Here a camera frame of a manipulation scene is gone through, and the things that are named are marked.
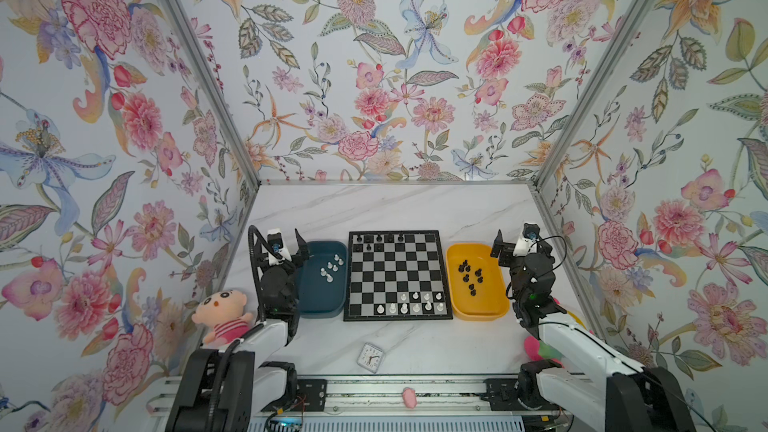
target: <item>blue lily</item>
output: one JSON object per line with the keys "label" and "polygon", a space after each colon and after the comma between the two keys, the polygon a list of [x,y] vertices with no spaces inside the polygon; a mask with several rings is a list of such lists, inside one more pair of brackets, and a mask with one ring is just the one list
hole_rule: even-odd
{"label": "blue lily", "polygon": [[424,13],[422,18],[419,9],[423,0],[400,0],[400,14],[406,20],[405,33],[413,39],[413,51],[411,55],[398,61],[395,67],[398,69],[411,69],[416,65],[418,54],[428,50],[429,55],[437,63],[448,64],[458,62],[451,55],[451,50],[435,40],[435,35],[440,34],[440,29],[448,22],[448,6],[443,4],[439,9],[433,7]]}
{"label": "blue lily", "polygon": [[467,159],[467,153],[460,149],[451,150],[451,154],[453,155],[453,163],[460,167],[459,171],[468,175],[470,180],[473,180],[475,176],[491,178],[498,174],[498,172],[493,170],[480,167],[482,164],[482,154],[477,154],[469,159]]}
{"label": "blue lily", "polygon": [[208,239],[210,242],[216,242],[217,240],[224,239],[228,242],[232,242],[234,237],[232,235],[232,227],[237,220],[237,209],[232,212],[232,215],[225,219],[224,212],[220,209],[216,209],[216,216],[214,217],[214,224],[206,224],[200,228],[200,236]]}
{"label": "blue lily", "polygon": [[29,122],[16,122],[16,142],[24,150],[14,149],[0,141],[0,170],[4,170],[16,188],[31,184],[43,184],[56,192],[61,202],[61,212],[54,226],[56,235],[64,235],[80,216],[80,207],[68,188],[76,178],[95,180],[106,176],[112,169],[114,156],[102,157],[85,154],[78,158],[58,156],[64,152],[59,131],[50,117],[29,109]]}

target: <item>pink eraser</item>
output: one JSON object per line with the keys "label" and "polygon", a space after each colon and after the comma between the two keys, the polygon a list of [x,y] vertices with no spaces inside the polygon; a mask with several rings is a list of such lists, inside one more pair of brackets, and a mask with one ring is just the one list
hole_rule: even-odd
{"label": "pink eraser", "polygon": [[416,408],[416,391],[414,389],[411,389],[410,387],[406,387],[402,391],[402,402],[406,405],[409,409],[415,409]]}

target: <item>plush toy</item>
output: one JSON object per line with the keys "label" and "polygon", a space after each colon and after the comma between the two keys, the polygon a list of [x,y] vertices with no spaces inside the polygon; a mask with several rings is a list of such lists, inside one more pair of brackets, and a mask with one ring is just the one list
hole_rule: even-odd
{"label": "plush toy", "polygon": [[211,295],[198,305],[192,314],[192,322],[213,329],[203,338],[203,342],[210,344],[216,341],[225,345],[249,331],[254,315],[251,312],[243,313],[247,302],[248,298],[243,292],[225,291]]}

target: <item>clock face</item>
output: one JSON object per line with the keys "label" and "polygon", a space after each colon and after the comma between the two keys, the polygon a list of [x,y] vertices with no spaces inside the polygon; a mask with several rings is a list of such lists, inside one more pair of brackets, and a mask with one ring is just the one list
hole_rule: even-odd
{"label": "clock face", "polygon": [[383,358],[384,352],[381,349],[371,344],[365,344],[360,351],[360,356],[357,358],[357,363],[360,367],[368,369],[375,374]]}

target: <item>yellow plastic tray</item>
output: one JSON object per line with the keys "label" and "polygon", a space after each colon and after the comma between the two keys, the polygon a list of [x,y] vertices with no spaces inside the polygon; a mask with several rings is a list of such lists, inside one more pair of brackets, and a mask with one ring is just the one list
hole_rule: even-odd
{"label": "yellow plastic tray", "polygon": [[[472,268],[469,282],[464,282],[464,273],[458,266],[464,261]],[[453,313],[466,321],[493,321],[509,311],[509,300],[504,295],[505,285],[498,260],[491,257],[491,248],[485,244],[455,244],[446,252],[448,286],[451,290]],[[477,283],[475,270],[482,268],[483,282]],[[469,284],[477,291],[472,296]]]}

